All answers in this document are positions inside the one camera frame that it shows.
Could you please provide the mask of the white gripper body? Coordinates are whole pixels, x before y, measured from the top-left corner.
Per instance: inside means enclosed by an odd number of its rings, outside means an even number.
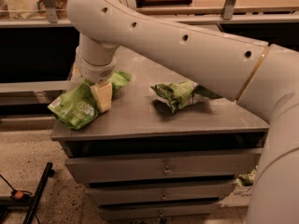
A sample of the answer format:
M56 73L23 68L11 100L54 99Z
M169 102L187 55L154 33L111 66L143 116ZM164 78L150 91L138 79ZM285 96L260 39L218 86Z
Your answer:
M98 83L108 80L113 75L116 65L116 58L115 56L112 56L112 61L110 63L104 65L95 65L84 60L79 48L76 48L75 64L77 65L79 73L82 77L93 83Z

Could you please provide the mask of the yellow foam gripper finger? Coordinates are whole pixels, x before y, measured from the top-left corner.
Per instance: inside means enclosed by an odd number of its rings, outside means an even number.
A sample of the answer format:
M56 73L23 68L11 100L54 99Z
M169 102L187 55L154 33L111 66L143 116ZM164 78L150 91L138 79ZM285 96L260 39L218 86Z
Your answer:
M111 108L112 84L103 81L91 86L93 98L96 100L99 112L104 113Z

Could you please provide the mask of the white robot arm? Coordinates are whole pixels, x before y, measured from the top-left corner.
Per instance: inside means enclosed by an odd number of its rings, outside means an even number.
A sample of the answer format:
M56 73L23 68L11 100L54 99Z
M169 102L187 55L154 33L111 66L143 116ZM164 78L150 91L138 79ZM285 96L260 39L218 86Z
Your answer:
M135 8L135 0L67 0L80 33L80 73L91 82L108 79L116 49L126 47L268 122L246 222L299 224L299 53Z

